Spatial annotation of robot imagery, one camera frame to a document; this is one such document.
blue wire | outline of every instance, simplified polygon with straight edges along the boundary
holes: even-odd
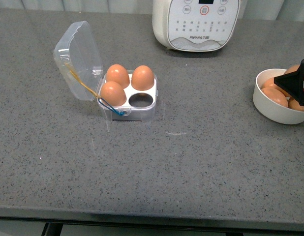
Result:
[[[106,106],[104,103],[102,103],[102,102],[100,101],[100,99],[98,99],[98,102],[99,102],[101,105],[103,105],[104,107],[106,107],[108,110],[110,110],[110,111],[116,113],[117,115],[119,115],[119,116],[123,116],[123,115],[124,115],[124,112],[119,112],[119,111],[117,111],[117,110],[116,110],[115,108],[113,108],[108,102],[106,102],[106,103],[108,104],[108,106]]]

granite countertop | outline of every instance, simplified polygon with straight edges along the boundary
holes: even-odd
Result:
[[[72,95],[53,49],[83,20],[104,68],[158,76],[152,121],[105,121]],[[304,231],[304,122],[273,122],[252,102],[260,71],[302,59],[300,22],[238,20],[221,50],[186,53],[157,42],[151,15],[0,9],[0,217]]]

brown egg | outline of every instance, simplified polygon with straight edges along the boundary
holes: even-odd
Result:
[[[287,70],[284,72],[284,75],[285,75],[285,74],[292,73],[292,72],[294,72],[294,71],[297,71],[299,67],[300,67],[300,65],[293,65],[293,66],[291,66],[289,69],[287,69]]]
[[[121,85],[123,89],[130,84],[127,70],[119,64],[112,65],[108,68],[106,73],[106,81],[114,81]]]
[[[262,88],[274,88],[276,90],[279,90],[281,93],[283,93],[284,96],[291,97],[291,95],[289,95],[286,91],[284,91],[283,89],[281,89],[278,85],[276,85],[274,83],[274,77],[265,81],[264,84],[262,85]]]
[[[275,88],[263,88],[261,91],[273,102],[280,104],[281,106],[288,107],[286,97],[279,90],[276,90]]]
[[[289,100],[289,108],[291,108],[293,110],[304,112],[304,106],[300,106],[300,104],[298,103],[298,101],[295,100],[294,98],[290,98],[290,100]]]
[[[132,74],[131,85],[134,89],[145,91],[154,85],[154,74],[146,65],[138,66]]]
[[[126,94],[120,84],[109,81],[106,82],[101,89],[100,96],[112,106],[121,106],[126,100]]]

white ceramic bowl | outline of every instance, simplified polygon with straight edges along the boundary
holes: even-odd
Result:
[[[283,107],[261,92],[261,87],[267,79],[282,75],[285,71],[284,69],[268,69],[260,72],[256,78],[253,101],[255,107],[265,117],[282,124],[298,124],[304,121],[304,112]]]

brand logo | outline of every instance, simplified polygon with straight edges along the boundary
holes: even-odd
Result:
[[[209,39],[209,36],[190,36],[191,39]]]

